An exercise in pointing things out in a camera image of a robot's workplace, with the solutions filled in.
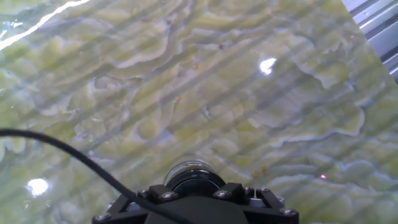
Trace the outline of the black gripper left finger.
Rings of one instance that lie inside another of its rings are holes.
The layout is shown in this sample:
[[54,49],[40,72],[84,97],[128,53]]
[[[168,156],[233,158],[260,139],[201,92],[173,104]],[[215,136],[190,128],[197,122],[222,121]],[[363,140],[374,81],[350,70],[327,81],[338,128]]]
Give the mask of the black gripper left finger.
[[[153,185],[147,189],[136,192],[138,199],[143,199],[155,205],[179,199],[178,193],[165,185]],[[117,200],[111,202],[107,211],[102,215],[94,216],[92,224],[144,224],[149,211],[142,208],[136,202],[120,195]]]

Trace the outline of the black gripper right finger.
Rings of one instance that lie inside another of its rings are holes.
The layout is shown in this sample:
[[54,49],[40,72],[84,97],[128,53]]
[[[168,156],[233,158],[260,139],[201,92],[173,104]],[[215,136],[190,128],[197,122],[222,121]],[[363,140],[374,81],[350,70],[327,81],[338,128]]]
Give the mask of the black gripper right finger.
[[299,212],[286,207],[266,187],[255,189],[230,182],[215,191],[214,198],[236,205],[247,223],[299,224]]

